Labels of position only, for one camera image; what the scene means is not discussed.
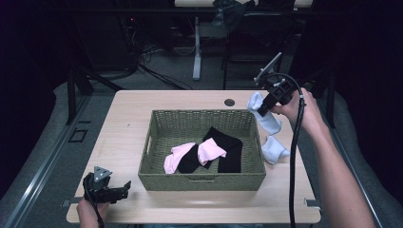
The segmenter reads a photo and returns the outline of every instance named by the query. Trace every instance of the sock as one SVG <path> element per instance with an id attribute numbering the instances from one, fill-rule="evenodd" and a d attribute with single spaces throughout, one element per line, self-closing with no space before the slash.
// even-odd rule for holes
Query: sock
<path id="1" fill-rule="evenodd" d="M 199 145 L 195 144 L 189 152 L 187 152 L 181 159 L 181 161 L 178 164 L 178 170 L 181 173 L 188 174 L 188 173 L 193 173 L 195 172 L 196 169 L 201 166 L 199 162 Z M 205 165 L 204 168 L 208 169 L 211 165 L 212 161 L 208 161 Z"/>
<path id="2" fill-rule="evenodd" d="M 220 132 L 214 127 L 211 127 L 207 134 L 204 136 L 203 140 L 206 141 L 213 138 L 217 146 L 221 147 L 227 152 L 225 158 L 220 157 L 219 159 L 219 173 L 240 173 L 241 169 L 241 152 L 243 143 L 240 139 L 227 136 Z"/>
<path id="3" fill-rule="evenodd" d="M 275 119 L 270 111 L 264 117 L 260 116 L 258 109 L 262 103 L 263 97 L 259 92 L 255 92 L 248 102 L 247 109 L 255 115 L 256 120 L 269 132 L 269 135 L 275 135 L 281 130 L 281 120 Z"/>
<path id="4" fill-rule="evenodd" d="M 172 149 L 171 149 L 172 154 L 166 156 L 165 161 L 163 163 L 163 170 L 165 171 L 165 174 L 175 173 L 182 157 L 187 152 L 189 152 L 190 148 L 192 148 L 194 145 L 195 145 L 194 142 L 189 142 L 186 144 L 172 147 Z"/>
<path id="5" fill-rule="evenodd" d="M 271 164 L 277 164 L 278 159 L 290 156 L 290 151 L 273 136 L 267 137 L 267 142 L 261 147 L 261 152 L 263 158 Z"/>
<path id="6" fill-rule="evenodd" d="M 198 158 L 199 163 L 205 166 L 208 161 L 212 161 L 219 156 L 225 157 L 226 151 L 217 146 L 216 142 L 210 138 L 199 145 Z"/>

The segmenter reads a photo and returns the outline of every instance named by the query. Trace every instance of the human hand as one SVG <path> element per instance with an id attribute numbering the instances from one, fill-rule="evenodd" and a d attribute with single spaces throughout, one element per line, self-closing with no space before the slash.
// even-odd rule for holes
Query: human hand
<path id="1" fill-rule="evenodd" d="M 105 220 L 106 218 L 108 206 L 109 202 L 97 204 L 98 212 L 100 213 L 100 216 L 103 220 Z M 82 228 L 99 227 L 97 214 L 95 213 L 95 210 L 89 201 L 82 198 L 78 202 L 76 209 L 80 220 L 80 227 Z"/>
<path id="2" fill-rule="evenodd" d="M 314 98 L 311 92 L 302 88 L 302 94 L 305 101 L 304 113 L 302 118 L 302 127 L 310 134 L 314 136 L 319 127 L 325 125 L 322 116 L 320 114 L 319 107 L 317 106 L 317 100 Z M 282 114 L 286 116 L 292 123 L 297 121 L 297 113 L 299 108 L 299 93 L 298 90 L 293 92 L 293 98 L 290 103 L 286 105 L 275 105 L 271 112 L 276 114 Z"/>

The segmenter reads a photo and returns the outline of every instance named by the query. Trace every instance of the grommet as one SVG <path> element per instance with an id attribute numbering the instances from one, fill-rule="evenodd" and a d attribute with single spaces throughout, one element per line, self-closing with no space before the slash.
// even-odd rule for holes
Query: grommet
<path id="1" fill-rule="evenodd" d="M 224 103 L 225 103 L 225 105 L 227 105 L 227 106 L 234 106 L 234 105 L 235 105 L 235 101 L 232 100 L 232 99 L 226 99 L 226 100 L 224 101 Z"/>

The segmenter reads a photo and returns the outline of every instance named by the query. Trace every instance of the wooden table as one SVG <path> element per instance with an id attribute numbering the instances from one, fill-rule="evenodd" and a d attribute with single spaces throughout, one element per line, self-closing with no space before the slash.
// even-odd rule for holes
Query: wooden table
<path id="1" fill-rule="evenodd" d="M 105 123 L 95 143 L 83 178 L 101 166 L 113 172 L 109 187 L 122 187 L 132 181 L 127 199 L 109 206 L 106 222 L 147 223 L 289 223 L 289 158 L 276 165 L 265 163 L 266 178 L 259 191 L 146 191 L 138 177 L 145 137 L 153 109 L 245 109 L 255 91 L 251 90 L 122 90 L 116 93 Z M 233 99 L 235 105 L 224 101 Z M 288 149 L 292 129 L 288 120 L 275 137 Z M 262 143 L 268 133 L 259 126 Z M 308 207 L 314 200 L 299 151 L 296 158 L 295 214 L 297 223 L 316 223 L 320 214 Z M 76 197 L 84 194 L 77 183 Z M 79 222 L 76 204 L 71 204 L 67 220 Z"/>

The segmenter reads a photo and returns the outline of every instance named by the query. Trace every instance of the green wicker basket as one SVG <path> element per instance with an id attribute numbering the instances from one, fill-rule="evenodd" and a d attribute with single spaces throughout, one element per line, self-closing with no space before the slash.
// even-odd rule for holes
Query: green wicker basket
<path id="1" fill-rule="evenodd" d="M 266 176 L 256 119 L 248 110 L 153 110 L 139 168 L 148 191 L 257 191 Z M 243 142 L 240 173 L 218 173 L 218 163 L 192 174 L 165 174 L 171 148 L 202 143 L 210 127 Z"/>

